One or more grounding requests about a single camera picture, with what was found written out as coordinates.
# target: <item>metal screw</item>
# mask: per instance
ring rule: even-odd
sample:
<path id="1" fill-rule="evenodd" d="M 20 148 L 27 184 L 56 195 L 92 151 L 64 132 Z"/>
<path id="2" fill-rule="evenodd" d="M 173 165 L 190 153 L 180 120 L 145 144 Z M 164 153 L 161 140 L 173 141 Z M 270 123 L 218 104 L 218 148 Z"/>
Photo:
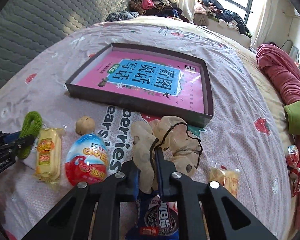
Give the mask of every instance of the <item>metal screw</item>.
<path id="1" fill-rule="evenodd" d="M 123 179 L 124 176 L 125 176 L 125 174 L 124 174 L 123 172 L 117 172 L 117 173 L 115 174 L 115 177 L 116 177 L 117 179 Z"/>
<path id="2" fill-rule="evenodd" d="M 179 179 L 181 178 L 182 174 L 178 171 L 175 171 L 172 173 L 172 177 L 174 177 L 175 179 Z"/>
<path id="3" fill-rule="evenodd" d="M 88 184 L 85 181 L 81 181 L 77 184 L 78 188 L 85 188 Z"/>
<path id="4" fill-rule="evenodd" d="M 218 188 L 218 187 L 220 187 L 220 184 L 217 181 L 212 181 L 212 182 L 209 183 L 209 185 L 212 188 Z"/>

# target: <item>green cloth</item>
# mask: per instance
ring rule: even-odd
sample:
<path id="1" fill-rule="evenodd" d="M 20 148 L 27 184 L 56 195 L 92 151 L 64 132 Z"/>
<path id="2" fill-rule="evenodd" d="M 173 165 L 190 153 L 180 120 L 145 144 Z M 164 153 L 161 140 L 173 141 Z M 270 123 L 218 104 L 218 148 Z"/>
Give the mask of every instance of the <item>green cloth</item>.
<path id="1" fill-rule="evenodd" d="M 285 115 L 288 120 L 288 132 L 300 135 L 300 101 L 285 106 Z"/>
<path id="2" fill-rule="evenodd" d="M 40 129 L 42 127 L 42 117 L 38 112 L 29 112 L 23 122 L 22 130 L 20 133 L 20 137 L 24 137 L 27 135 L 33 135 L 36 138 L 39 135 Z M 17 156 L 19 159 L 25 159 L 30 154 L 32 146 L 26 147 L 24 149 L 19 150 Z"/>

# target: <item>candy wrapper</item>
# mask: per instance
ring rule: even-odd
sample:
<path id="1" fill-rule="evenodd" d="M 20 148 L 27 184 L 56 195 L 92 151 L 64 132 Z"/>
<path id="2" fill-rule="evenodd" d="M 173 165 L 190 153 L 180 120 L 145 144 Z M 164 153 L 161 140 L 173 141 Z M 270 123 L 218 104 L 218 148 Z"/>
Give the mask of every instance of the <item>candy wrapper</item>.
<path id="1" fill-rule="evenodd" d="M 179 239 L 178 208 L 176 202 L 162 202 L 156 191 L 140 191 L 136 201 L 138 220 L 125 236 L 127 240 Z"/>
<path id="2" fill-rule="evenodd" d="M 293 196 L 296 196 L 300 191 L 300 163 L 298 163 L 296 169 L 288 170 L 289 177 L 293 179 Z"/>
<path id="3" fill-rule="evenodd" d="M 240 178 L 239 169 L 227 170 L 226 167 L 215 164 L 210 168 L 209 181 L 215 180 L 219 182 L 226 190 L 228 190 L 235 198 L 237 198 L 238 181 Z"/>
<path id="4" fill-rule="evenodd" d="M 55 182 L 61 173 L 61 136 L 64 129 L 41 129 L 37 143 L 35 176 L 43 181 Z"/>
<path id="5" fill-rule="evenodd" d="M 299 151 L 296 145 L 291 145 L 288 147 L 288 155 L 286 157 L 287 165 L 293 169 L 297 168 L 299 161 Z"/>
<path id="6" fill-rule="evenodd" d="M 66 158 L 65 171 L 73 186 L 80 181 L 93 184 L 105 180 L 108 166 L 104 141 L 91 133 L 83 135 L 72 145 Z"/>

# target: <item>pile of clothes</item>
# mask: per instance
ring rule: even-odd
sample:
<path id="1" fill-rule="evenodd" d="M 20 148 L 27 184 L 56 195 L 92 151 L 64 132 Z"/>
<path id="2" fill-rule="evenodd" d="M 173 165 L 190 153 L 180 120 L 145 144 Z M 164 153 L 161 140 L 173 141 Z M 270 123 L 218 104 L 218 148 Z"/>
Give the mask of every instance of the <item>pile of clothes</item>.
<path id="1" fill-rule="evenodd" d="M 129 0 L 130 9 L 139 15 L 152 15 L 190 22 L 182 15 L 182 10 L 170 0 Z"/>
<path id="2" fill-rule="evenodd" d="M 207 15 L 209 18 L 217 18 L 222 27 L 228 26 L 237 29 L 241 34 L 251 38 L 244 20 L 237 13 L 224 9 L 217 0 L 197 0 L 195 13 Z"/>

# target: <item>pink book cover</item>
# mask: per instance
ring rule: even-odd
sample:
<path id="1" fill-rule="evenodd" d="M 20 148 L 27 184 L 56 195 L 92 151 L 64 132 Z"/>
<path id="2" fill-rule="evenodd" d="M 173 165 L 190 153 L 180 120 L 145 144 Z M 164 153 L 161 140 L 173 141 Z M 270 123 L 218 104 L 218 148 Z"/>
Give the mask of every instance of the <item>pink book cover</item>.
<path id="1" fill-rule="evenodd" d="M 75 85 L 204 114 L 200 67 L 154 55 L 111 51 Z"/>

